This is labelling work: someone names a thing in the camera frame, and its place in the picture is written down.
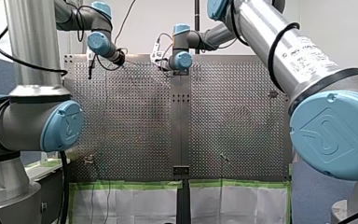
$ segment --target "pegboard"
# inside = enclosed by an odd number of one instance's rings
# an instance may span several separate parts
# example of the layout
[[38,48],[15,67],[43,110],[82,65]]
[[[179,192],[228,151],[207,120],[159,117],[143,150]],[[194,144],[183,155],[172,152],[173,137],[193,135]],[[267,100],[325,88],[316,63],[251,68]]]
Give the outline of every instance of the pegboard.
[[71,57],[65,83],[85,111],[72,153],[74,180],[171,179],[170,81],[143,62],[117,71],[97,64],[89,79],[85,56]]
[[287,178],[286,96],[264,64],[249,56],[200,61],[190,76],[191,178]]
[[67,57],[65,86],[86,116],[75,181],[173,179],[174,165],[191,178],[287,178],[286,99],[255,56],[196,55],[188,76],[169,78],[131,55],[92,80],[85,55]]

